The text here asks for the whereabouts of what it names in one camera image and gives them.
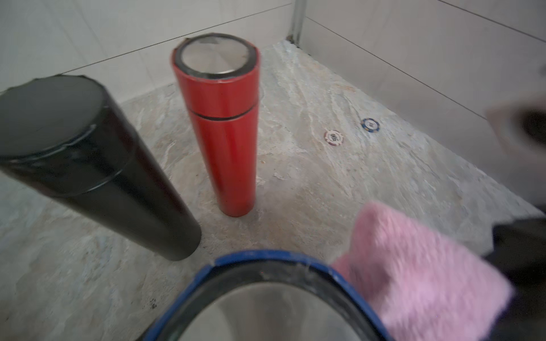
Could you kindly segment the blue thermos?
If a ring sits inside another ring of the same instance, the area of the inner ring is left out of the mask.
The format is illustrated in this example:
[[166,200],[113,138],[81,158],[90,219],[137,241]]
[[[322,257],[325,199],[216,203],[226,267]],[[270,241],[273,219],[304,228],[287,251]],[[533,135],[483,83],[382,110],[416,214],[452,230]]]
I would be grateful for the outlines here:
[[389,340],[342,275],[305,254],[247,250],[204,266],[142,340]]

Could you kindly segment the pink cloth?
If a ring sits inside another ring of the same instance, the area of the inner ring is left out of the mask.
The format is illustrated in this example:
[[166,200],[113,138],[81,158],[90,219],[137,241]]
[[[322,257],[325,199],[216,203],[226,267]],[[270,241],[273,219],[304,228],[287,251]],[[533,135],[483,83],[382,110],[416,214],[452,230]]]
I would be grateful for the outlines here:
[[379,202],[361,208],[333,267],[396,340],[484,340],[514,292],[465,246]]

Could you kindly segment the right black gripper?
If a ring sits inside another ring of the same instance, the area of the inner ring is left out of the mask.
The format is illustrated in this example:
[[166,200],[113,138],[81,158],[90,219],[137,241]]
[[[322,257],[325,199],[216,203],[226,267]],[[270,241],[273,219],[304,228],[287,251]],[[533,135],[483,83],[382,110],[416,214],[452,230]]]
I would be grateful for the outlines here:
[[514,286],[515,293],[497,319],[489,340],[545,339],[545,218],[497,224],[493,251],[484,259]]

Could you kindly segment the black thermos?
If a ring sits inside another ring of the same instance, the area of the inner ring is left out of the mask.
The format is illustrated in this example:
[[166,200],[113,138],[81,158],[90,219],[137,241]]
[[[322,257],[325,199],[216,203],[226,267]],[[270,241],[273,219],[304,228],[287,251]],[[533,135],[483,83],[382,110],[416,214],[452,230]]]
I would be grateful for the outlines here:
[[83,75],[1,94],[1,171],[165,259],[201,229],[107,88]]

